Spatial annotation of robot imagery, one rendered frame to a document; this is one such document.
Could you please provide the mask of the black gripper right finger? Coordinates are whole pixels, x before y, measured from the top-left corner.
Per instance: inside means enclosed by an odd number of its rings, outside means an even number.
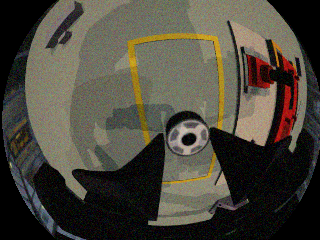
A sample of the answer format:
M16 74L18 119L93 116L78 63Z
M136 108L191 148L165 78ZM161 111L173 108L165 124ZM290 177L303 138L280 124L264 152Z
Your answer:
M227 180L233 205L248 199L248 193L263 179L272 161L287 151L292 140L292 136L287 136L263 147L220 128L209 128L209 131L212 148Z

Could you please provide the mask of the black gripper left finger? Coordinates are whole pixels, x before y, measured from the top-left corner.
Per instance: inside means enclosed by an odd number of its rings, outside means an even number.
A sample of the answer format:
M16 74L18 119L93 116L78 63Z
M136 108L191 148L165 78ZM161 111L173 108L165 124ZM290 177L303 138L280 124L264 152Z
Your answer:
M164 133L145 145L143 151L117 171L73 169L72 176L85 191L129 201L149 220L157 221L165 165Z

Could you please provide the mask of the black tyre with grey wheel rim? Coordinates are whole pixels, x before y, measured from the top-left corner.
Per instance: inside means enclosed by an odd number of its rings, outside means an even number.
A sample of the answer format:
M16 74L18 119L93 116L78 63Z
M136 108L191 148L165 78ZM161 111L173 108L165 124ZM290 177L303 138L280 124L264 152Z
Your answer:
M207 147L209 140L211 140L211 131L203 117L196 115L195 112L176 112L176 115L168 121L167 145L173 155L196 155Z

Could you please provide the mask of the yellow rectangular outline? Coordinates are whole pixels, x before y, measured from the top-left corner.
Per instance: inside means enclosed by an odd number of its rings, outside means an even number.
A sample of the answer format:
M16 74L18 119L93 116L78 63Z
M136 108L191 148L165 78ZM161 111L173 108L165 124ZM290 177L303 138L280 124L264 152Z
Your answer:
M136 97L136 108L139 112L139 119L141 124L141 129L143 129L143 136L145 145L151 143L151 137L149 137L147 119L145 119L145 112L143 107L143 100L141 100L141 88L139 84L139 73L137 73L137 64L136 64L136 55L135 55L135 45L141 43L147 43L147 41L159 41L159 40L171 40L171 39L203 39L203 40L213 40L215 44L215 55L217 63L217 73L219 73L219 116L217 116L217 128L223 128L223 111L224 111L224 72L223 72L223 60L221 60L221 51L219 40L217 36L209 35L197 35L197 33L168 33L168 35L157 35L157 36L145 36L139 37L139 39L133 39L127 41L128 45L128 59L129 65L131 65L132 73L132 83L133 83L133 92L135 92ZM207 179L211 177L212 168L215 167L216 153L213 151L213 156L211 159L211 167L209 167L208 176L196 177L196 179L187 179L187 180L177 180L177 181L163 181L163 184L176 184L183 183L183 181L196 181L199 179Z

